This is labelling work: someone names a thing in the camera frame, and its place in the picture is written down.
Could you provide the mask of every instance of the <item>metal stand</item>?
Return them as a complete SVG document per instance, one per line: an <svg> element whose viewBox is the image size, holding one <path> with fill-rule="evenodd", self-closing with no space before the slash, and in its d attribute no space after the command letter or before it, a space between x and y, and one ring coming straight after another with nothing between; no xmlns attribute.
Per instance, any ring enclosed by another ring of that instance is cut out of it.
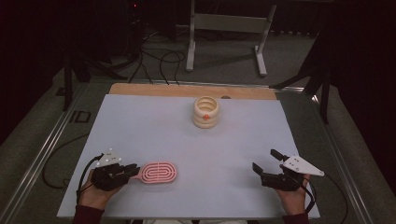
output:
<svg viewBox="0 0 396 224"><path fill-rule="evenodd" d="M126 79L117 73L111 71L105 66L99 64L95 60L85 56L83 53L68 52L64 55L64 111L68 109L73 101L73 84L72 76L73 71L76 73L78 81L89 82L91 75L88 71L87 64L101 70L109 77L114 79Z"/></svg>
<svg viewBox="0 0 396 224"><path fill-rule="evenodd" d="M304 87L303 93L307 95L315 95L322 86L322 94L320 98L320 116L322 117L325 123L329 123L327 120L327 104L329 102L329 90L330 90L330 79L331 79L331 69L326 69L322 66L314 66L310 69L305 70L304 72L300 72L297 76L291 77L286 81L283 81L279 84L269 86L271 89L281 90L285 87L288 87L290 84L299 81L306 77L311 77Z"/></svg>
<svg viewBox="0 0 396 224"><path fill-rule="evenodd" d="M190 44L187 55L187 71L192 71L194 66L195 54L195 29L218 30L218 31L236 31L262 34L262 40L259 46L255 47L255 54L257 64L259 66L260 75L267 76L264 58L262 57L262 50L264 48L265 40L270 31L271 22L276 11L276 5L271 6L267 18L254 17L237 17L225 15L211 15L195 13L195 0L191 0L191 21L190 21Z"/></svg>

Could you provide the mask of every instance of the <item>cable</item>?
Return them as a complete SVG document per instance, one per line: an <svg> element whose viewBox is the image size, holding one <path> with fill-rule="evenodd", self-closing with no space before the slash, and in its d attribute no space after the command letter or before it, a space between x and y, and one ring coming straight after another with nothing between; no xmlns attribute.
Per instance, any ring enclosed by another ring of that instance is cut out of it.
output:
<svg viewBox="0 0 396 224"><path fill-rule="evenodd" d="M328 174L326 174L326 176L334 183L334 185L338 188L338 190L340 191L341 195L344 198L344 202L346 203L346 213L344 214L344 217L342 219L342 221L340 222L341 224L345 222L345 220L347 219L347 214L348 214L348 204L347 204L347 197L344 194L344 192L341 190L340 186L334 181L334 179L332 179Z"/></svg>
<svg viewBox="0 0 396 224"><path fill-rule="evenodd" d="M49 161L50 161L50 159L52 158L52 156L55 155L55 153L56 153L57 151L59 151L59 149L61 149L62 147L67 146L68 144L70 144L70 143L72 143L72 142L77 141L77 140L80 139L80 138L83 138L83 137L85 137L85 136L88 136L88 134L90 134L90 133L84 133L82 136L73 138L72 140L67 141L67 142L61 144L60 146L56 147L56 148L51 152L51 154L50 154L49 157L47 158L46 162L44 163L43 169L42 169L42 171L41 171L41 177L42 177L42 179L43 179L44 184L46 184L48 187L53 188L53 189L63 189L63 188L65 188L65 187L68 186L68 183L67 183L67 182L69 181L69 179L64 179L63 185L62 185L62 186L52 185L52 184L47 180L47 178L46 178L47 164L49 163Z"/></svg>
<svg viewBox="0 0 396 224"><path fill-rule="evenodd" d="M79 179L79 183L78 183L78 189L76 190L76 194L77 194L77 204L79 203L79 198L81 196L81 193L86 190L87 188L89 188L91 185L89 185L87 188L85 189L81 189L82 188L82 181L84 181L84 177L85 174L87 173L88 169L90 168L91 164L93 164L94 161L99 161L102 157L103 157L103 153L100 156L94 157L92 160L90 160L88 162L88 164L85 166L84 171L82 172L81 178Z"/></svg>
<svg viewBox="0 0 396 224"><path fill-rule="evenodd" d="M311 202L309 203L309 205L305 208L305 212L308 214L311 209L314 207L315 202L316 202L316 198L314 198L314 196L312 195L312 193L303 185L303 183L298 182L294 177L290 176L290 175L286 175L289 179L293 180L294 182L296 182L297 184L300 185L300 188L302 188L306 194L308 194L308 196L311 198Z"/></svg>
<svg viewBox="0 0 396 224"><path fill-rule="evenodd" d="M176 50L171 50L171 49L156 49L156 50L166 50L168 52L166 52L161 58L159 58L159 57L157 57L155 55L152 55L152 54L150 54L150 53L148 53L148 52L146 52L144 50L142 50L142 52L147 54L148 56L160 61L160 73L161 73L161 76L163 77L163 79L165 80L166 84L168 84L168 85L169 85L169 82L168 82L168 80L167 80L167 78L166 78L166 76L164 75L164 72L163 72L163 63L177 63L177 69L176 69L176 71L174 73L174 79L175 79L175 82L177 83L177 85L180 85L178 83L178 81L177 81L177 71L178 71L178 69L180 67L180 63L183 62L184 59L186 58L186 55L183 52L176 51ZM175 54L177 56L177 60L168 61L168 60L164 59L166 56L168 56L170 54Z"/></svg>
<svg viewBox="0 0 396 224"><path fill-rule="evenodd" d="M152 82L152 80L151 80L151 77L149 76L147 67L143 64L142 64L142 67L143 67L143 70L145 70L146 78L148 79L149 83L154 84L154 82Z"/></svg>
<svg viewBox="0 0 396 224"><path fill-rule="evenodd" d="M137 74L137 72L139 71L140 67L143 66L143 69L145 69L146 72L146 77L148 78L148 80L150 81L151 84L153 84L151 78L149 77L149 74L147 72L146 66L143 65L143 52L142 52L142 46L143 44L148 41L148 39L152 36L152 35L156 35L157 33L153 33L151 35L146 36L145 38L143 38L143 41L140 43L139 46L139 65L137 66L137 68L134 70L134 72L132 73L131 77L128 80L128 83L132 82L132 79L134 79L134 76Z"/></svg>
<svg viewBox="0 0 396 224"><path fill-rule="evenodd" d="M305 177L304 177L304 179L305 179L306 181L308 181L309 186L310 186L311 189L312 189L312 194L314 195L315 202L316 202L316 201L318 200L317 189L315 189L315 186L312 184L312 182L311 182L309 179L307 179L307 178L305 178Z"/></svg>

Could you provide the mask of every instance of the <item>metal rail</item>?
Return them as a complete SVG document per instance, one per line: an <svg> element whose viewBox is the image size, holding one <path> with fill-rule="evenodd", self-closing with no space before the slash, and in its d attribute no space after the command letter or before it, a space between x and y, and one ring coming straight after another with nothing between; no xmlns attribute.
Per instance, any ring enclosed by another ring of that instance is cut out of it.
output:
<svg viewBox="0 0 396 224"><path fill-rule="evenodd" d="M316 96L312 98L311 106L314 110L318 111L318 99ZM332 159L334 161L335 167L339 172L340 178L344 183L346 193L356 212L356 216L359 222L362 224L374 224L370 212L368 211L367 206L365 205L365 202L361 197L358 185L355 183L353 175L349 172L347 163L344 161L341 151L335 142L330 127L323 122L323 119L320 116L319 112L315 113L315 115L316 120L320 124L323 132L326 133L325 135L330 145L330 154L332 155Z"/></svg>
<svg viewBox="0 0 396 224"><path fill-rule="evenodd" d="M6 208L2 211L0 216L0 223L8 224L12 223L18 212L21 209L26 197L31 191L35 181L37 180L46 160L50 156L52 150L54 149L58 139L60 138L64 128L69 121L74 108L76 106L76 102L81 94L86 90L88 84L86 83L78 83L77 90L74 94L74 101L69 106L68 110L64 111L62 115L58 118L55 126L52 131L49 133L47 140L41 147L40 151L35 156L35 159L30 164L29 168L26 170L23 175L20 184L14 191L11 199L7 202Z"/></svg>

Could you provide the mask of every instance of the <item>robotic hand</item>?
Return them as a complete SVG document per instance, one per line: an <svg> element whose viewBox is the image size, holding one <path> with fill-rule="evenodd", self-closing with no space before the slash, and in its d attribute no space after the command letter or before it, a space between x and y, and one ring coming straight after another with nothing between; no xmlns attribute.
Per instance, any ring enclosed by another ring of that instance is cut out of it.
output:
<svg viewBox="0 0 396 224"><path fill-rule="evenodd" d="M303 185L304 174L324 176L324 172L299 156L288 157L274 149L271 149L271 155L279 161L283 161L282 174L272 175L264 173L263 169L253 162L253 171L260 176L262 185L265 187L295 191Z"/></svg>
<svg viewBox="0 0 396 224"><path fill-rule="evenodd" d="M121 166L118 163L97 167L93 170L91 182L98 189L111 191L128 183L129 178L139 173L136 164Z"/></svg>

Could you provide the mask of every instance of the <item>white metal stand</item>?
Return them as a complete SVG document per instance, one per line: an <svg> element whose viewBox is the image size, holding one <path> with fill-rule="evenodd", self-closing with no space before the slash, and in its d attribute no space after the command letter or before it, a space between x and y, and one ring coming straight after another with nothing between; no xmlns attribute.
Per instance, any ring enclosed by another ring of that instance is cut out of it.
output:
<svg viewBox="0 0 396 224"><path fill-rule="evenodd" d="M260 75L265 77L267 75L267 70L265 68L264 58L262 57L262 50L269 33L275 11L276 6L271 6L267 18L201 14L195 13L195 0L191 0L190 44L187 55L186 70L190 72L194 67L195 29L236 31L262 34L262 40L260 45L255 47L255 52Z"/></svg>

